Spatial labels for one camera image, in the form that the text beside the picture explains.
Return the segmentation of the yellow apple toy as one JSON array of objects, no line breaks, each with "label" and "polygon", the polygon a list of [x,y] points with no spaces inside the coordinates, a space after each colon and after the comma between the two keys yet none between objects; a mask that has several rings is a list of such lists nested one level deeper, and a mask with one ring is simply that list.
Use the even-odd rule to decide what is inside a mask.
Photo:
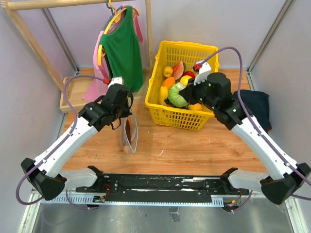
[{"label": "yellow apple toy", "polygon": [[190,76],[190,75],[184,75],[184,76],[181,77],[180,82],[181,82],[183,85],[187,86],[190,79],[192,79],[192,76]]}]

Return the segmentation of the green cabbage toy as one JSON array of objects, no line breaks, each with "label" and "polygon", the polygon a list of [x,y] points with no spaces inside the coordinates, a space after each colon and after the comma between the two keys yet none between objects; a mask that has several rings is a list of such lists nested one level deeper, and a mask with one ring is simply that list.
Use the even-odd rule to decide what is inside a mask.
[{"label": "green cabbage toy", "polygon": [[168,92],[168,99],[178,108],[184,108],[188,106],[188,102],[182,97],[179,92],[186,88],[181,82],[173,85]]}]

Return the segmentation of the red apple toy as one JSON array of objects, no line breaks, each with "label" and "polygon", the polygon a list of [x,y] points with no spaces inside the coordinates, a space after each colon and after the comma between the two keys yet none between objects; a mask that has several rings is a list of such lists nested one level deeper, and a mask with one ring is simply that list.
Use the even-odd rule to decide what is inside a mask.
[{"label": "red apple toy", "polygon": [[183,73],[183,76],[190,76],[192,78],[195,78],[195,74],[192,71],[186,71]]}]

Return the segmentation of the papaya slice toy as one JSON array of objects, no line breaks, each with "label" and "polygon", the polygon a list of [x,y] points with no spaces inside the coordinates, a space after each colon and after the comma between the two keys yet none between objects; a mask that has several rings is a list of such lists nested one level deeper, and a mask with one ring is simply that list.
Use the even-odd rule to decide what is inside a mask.
[{"label": "papaya slice toy", "polygon": [[135,124],[127,119],[123,129],[123,149],[126,153],[135,153],[137,144],[137,130]]}]

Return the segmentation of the clear zip top bag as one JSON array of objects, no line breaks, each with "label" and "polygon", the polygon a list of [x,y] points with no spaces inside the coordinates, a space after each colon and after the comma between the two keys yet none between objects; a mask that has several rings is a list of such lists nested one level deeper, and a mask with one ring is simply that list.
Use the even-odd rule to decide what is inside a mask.
[{"label": "clear zip top bag", "polygon": [[138,146],[138,123],[133,109],[130,115],[121,119],[121,148],[125,153],[133,154]]}]

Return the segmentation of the dark blue grape bunch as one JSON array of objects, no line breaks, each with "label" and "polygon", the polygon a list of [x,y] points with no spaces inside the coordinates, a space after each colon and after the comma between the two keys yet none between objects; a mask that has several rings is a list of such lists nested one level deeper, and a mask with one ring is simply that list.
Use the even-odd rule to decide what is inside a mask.
[{"label": "dark blue grape bunch", "polygon": [[169,107],[174,107],[174,108],[177,108],[177,106],[175,106],[173,103],[170,102],[170,100],[168,98],[166,98],[164,100],[164,102],[166,103],[167,106]]}]

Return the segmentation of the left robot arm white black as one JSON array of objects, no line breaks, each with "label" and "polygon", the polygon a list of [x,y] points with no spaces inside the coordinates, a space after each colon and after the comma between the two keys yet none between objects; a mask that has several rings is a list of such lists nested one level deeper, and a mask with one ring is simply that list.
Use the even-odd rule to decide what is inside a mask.
[{"label": "left robot arm white black", "polygon": [[94,166],[82,170],[64,171],[67,160],[103,127],[131,115],[133,100],[130,90],[122,84],[113,84],[106,95],[90,102],[79,112],[70,128],[44,153],[35,159],[25,158],[21,168],[25,178],[41,194],[52,200],[67,189],[88,187],[99,192],[104,187],[104,174]]}]

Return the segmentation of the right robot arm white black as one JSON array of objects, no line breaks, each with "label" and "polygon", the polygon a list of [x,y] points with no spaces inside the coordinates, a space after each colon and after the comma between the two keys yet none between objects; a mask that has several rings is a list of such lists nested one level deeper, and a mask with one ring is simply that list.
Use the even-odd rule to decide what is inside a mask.
[{"label": "right robot arm white black", "polygon": [[280,205],[305,182],[311,168],[288,156],[242,101],[232,97],[231,81],[223,73],[211,73],[200,82],[191,78],[179,94],[190,104],[201,103],[212,110],[216,119],[241,138],[266,167],[267,173],[229,169],[221,175],[220,188],[225,194],[247,189],[261,192]]}]

